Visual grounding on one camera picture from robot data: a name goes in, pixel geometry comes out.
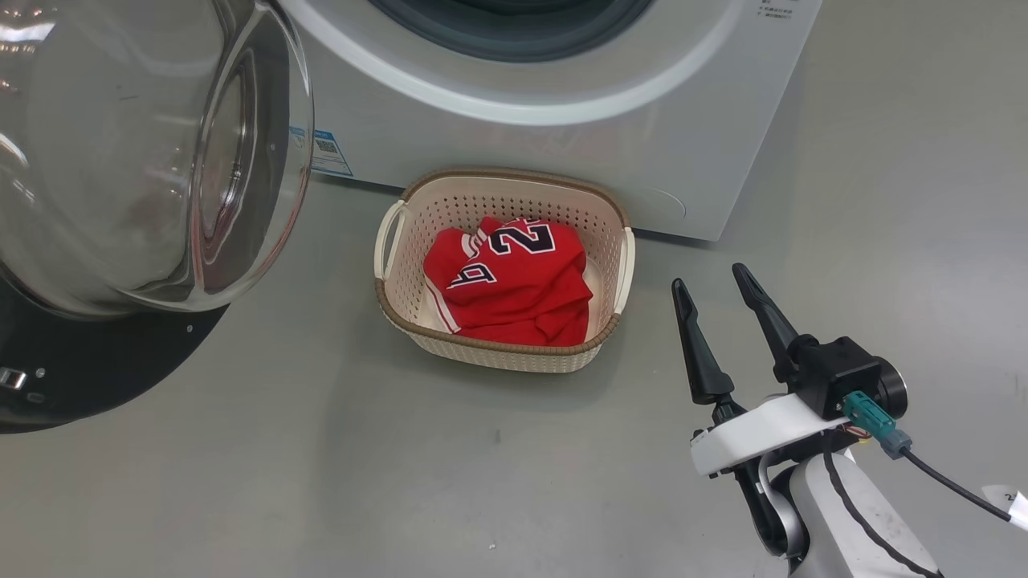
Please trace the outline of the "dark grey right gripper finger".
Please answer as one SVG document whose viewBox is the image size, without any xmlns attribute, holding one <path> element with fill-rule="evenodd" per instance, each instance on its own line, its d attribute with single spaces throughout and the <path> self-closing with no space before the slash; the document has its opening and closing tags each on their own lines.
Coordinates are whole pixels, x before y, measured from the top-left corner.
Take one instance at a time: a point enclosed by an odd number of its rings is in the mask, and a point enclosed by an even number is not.
<svg viewBox="0 0 1028 578">
<path fill-rule="evenodd" d="M 797 339 L 799 333 L 782 314 L 775 301 L 768 296 L 764 288 L 757 282 L 752 270 L 744 263 L 734 263 L 732 274 L 739 288 L 740 295 L 746 306 L 756 315 L 765 340 L 773 357 L 773 373 L 778 383 L 790 383 L 797 372 L 790 345 Z"/>
<path fill-rule="evenodd" d="M 715 355 L 699 326 L 697 308 L 682 279 L 673 279 L 671 296 L 678 322 L 680 347 L 683 350 L 691 401 L 698 405 L 726 402 L 735 390 L 733 381 L 720 369 Z"/>
</svg>

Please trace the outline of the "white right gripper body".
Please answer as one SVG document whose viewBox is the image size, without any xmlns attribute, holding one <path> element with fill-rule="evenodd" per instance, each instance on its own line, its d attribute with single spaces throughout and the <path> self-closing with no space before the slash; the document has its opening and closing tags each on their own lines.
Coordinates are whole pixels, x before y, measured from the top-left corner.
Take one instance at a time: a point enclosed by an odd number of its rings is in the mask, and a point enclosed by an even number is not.
<svg viewBox="0 0 1028 578">
<path fill-rule="evenodd" d="M 801 463 L 820 453 L 816 440 L 820 433 L 849 423 L 845 416 L 819 417 L 794 393 L 771 397 L 747 413 L 694 436 L 691 463 L 702 476 L 771 453 Z"/>
</svg>

